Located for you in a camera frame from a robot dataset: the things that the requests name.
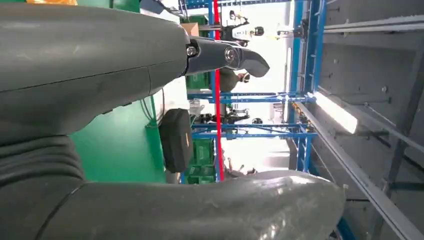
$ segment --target orange label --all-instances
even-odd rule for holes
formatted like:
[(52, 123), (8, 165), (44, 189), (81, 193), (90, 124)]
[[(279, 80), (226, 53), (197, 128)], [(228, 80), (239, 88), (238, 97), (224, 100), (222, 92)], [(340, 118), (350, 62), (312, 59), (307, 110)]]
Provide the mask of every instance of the orange label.
[(78, 5), (77, 0), (26, 0), (29, 4), (63, 4)]

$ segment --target screw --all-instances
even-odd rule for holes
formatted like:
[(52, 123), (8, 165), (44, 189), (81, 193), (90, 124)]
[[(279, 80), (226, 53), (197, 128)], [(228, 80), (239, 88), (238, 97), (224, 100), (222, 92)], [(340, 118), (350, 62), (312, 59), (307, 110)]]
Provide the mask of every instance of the screw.
[(236, 59), (236, 51), (232, 47), (227, 47), (224, 52), (225, 60), (232, 63)]
[(330, 9), (327, 9), (327, 11), (330, 11), (330, 12), (340, 12), (340, 7), (338, 7), (338, 8), (330, 8)]
[(194, 46), (187, 47), (187, 56), (193, 57), (197, 53), (198, 53), (198, 51)]

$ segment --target red vertical bar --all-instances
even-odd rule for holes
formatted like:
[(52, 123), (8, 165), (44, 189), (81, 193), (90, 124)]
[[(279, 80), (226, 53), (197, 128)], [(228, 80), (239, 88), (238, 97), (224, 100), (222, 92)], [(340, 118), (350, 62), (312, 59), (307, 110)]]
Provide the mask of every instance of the red vertical bar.
[[(218, 0), (213, 0), (213, 18), (216, 25), (220, 24), (220, 13), (218, 12)], [(219, 30), (215, 31), (215, 40), (221, 39), (221, 33)], [(216, 115), (216, 145), (218, 151), (218, 160), (219, 160), (219, 180), (224, 180), (224, 159), (222, 155), (222, 145), (221, 145), (221, 111), (220, 111), (220, 71), (215, 71), (215, 115)]]

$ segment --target gray robot arm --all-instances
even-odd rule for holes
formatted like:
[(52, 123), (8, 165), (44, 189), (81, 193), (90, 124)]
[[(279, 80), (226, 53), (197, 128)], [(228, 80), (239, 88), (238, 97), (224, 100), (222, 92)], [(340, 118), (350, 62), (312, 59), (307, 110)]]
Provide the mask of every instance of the gray robot arm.
[(66, 136), (185, 74), (263, 76), (261, 59), (136, 13), (0, 3), (2, 239), (324, 239), (344, 204), (325, 180), (273, 172), (203, 186), (87, 182)]
[(252, 67), (249, 54), (266, 65), (174, 22), (105, 8), (2, 3), (0, 36), (0, 145), (68, 135), (182, 75)]

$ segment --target cable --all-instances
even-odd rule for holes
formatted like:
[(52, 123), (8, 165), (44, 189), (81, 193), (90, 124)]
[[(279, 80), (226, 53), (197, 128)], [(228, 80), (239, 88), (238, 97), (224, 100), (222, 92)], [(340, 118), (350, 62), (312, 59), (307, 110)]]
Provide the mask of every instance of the cable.
[(168, 13), (177, 16), (179, 18), (185, 19), (186, 16), (184, 16), (183, 13), (181, 13), (180, 11), (177, 10), (172, 10), (171, 8), (165, 6), (160, 0), (153, 0), (153, 2), (159, 4), (165, 11), (167, 11)]
[(165, 91), (162, 88), (162, 111), (161, 114), (159, 116), (159, 119), (156, 119), (156, 116), (153, 117), (153, 115), (150, 113), (149, 111), (149, 107), (147, 106), (146, 100), (145, 99), (141, 99), (140, 105), (141, 105), (141, 110), (143, 111), (144, 115), (146, 116), (146, 118), (149, 120), (149, 122), (156, 122), (156, 125), (151, 125), (150, 123), (146, 126), (147, 128), (158, 128), (161, 123), (162, 120), (165, 116)]

